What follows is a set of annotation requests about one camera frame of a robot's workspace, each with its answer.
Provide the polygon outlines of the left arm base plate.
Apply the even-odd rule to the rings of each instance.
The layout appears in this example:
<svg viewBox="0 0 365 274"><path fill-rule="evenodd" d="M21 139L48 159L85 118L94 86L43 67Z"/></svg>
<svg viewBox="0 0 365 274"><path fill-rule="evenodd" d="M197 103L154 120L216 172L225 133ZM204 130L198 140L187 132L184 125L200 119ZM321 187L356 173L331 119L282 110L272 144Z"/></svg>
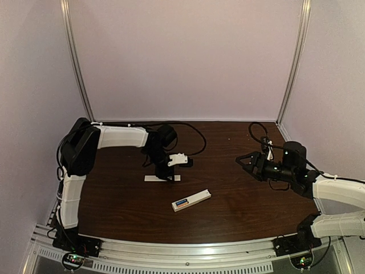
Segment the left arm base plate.
<svg viewBox="0 0 365 274"><path fill-rule="evenodd" d="M65 235L56 234L52 246L63 251L73 252L86 257L98 257L102 241L93 237L77 236L68 239Z"/></svg>

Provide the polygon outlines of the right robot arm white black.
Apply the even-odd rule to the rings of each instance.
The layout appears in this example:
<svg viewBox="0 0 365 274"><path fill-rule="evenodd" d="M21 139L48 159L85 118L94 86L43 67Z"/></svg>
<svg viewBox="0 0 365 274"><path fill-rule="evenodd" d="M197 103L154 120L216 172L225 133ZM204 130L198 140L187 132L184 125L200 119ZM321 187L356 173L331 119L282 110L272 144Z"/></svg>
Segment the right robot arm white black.
<svg viewBox="0 0 365 274"><path fill-rule="evenodd" d="M262 144L262 151L236 157L242 169L259 182L286 182L288 188L301 197L319 202L332 200L355 206L358 211L326 215L323 212L309 215L298 226L297 233L289 240L275 240L279 253L293 248L304 252L318 247L321 239L332 236L364 237L364 181L326 175L316 169L308 169L306 147L289 141L281 147L281 162L269 158L272 145Z"/></svg>

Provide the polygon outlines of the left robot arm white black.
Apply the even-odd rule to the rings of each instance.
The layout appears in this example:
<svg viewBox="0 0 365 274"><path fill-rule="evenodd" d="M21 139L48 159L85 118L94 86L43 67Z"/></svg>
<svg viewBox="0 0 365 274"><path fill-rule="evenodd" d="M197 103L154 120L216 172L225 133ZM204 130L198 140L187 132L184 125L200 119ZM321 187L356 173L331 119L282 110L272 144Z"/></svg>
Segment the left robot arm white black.
<svg viewBox="0 0 365 274"><path fill-rule="evenodd" d="M156 177L173 181L174 164L165 149L175 140L177 133L168 124L154 130L148 126L113 126L79 118L60 141L56 152L59 188L56 195L58 206L54 246L69 253L77 253L82 248L82 241L78 237L79 202L83 184L95 165L99 149L141 148L155 166Z"/></svg>

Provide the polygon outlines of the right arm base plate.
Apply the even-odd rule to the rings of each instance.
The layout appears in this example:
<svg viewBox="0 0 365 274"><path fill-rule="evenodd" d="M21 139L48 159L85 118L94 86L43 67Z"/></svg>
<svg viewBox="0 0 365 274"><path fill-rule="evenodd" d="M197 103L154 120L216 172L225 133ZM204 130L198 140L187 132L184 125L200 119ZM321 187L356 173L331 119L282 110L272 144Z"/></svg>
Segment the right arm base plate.
<svg viewBox="0 0 365 274"><path fill-rule="evenodd" d="M322 242L318 238L309 241L300 241L297 234L279 235L272 241L276 257L291 255L298 252L309 251L311 248L320 247Z"/></svg>

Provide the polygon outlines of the white remote control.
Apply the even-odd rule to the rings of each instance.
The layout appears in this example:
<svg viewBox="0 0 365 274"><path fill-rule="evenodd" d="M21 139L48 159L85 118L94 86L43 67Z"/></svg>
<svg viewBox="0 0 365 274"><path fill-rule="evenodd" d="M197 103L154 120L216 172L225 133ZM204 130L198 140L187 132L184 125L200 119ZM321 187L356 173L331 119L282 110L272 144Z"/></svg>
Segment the white remote control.
<svg viewBox="0 0 365 274"><path fill-rule="evenodd" d="M200 191L200 192L198 192L196 194L193 194L193 195L188 196L186 198L180 199L180 200L184 200L184 199L187 199L188 200L188 203L189 204L186 205L186 206L177 208L177 205L175 204L175 202L180 201L180 200L177 200L177 201L173 202L172 203L172 209L173 209L174 212L178 212L178 211L181 211L181 210L183 210L185 208L189 208L189 207L191 207L191 206L193 206L195 204L198 204L200 202L203 202L205 200L208 200L211 197L212 197L212 194L209 192L208 189L205 189L205 190Z"/></svg>

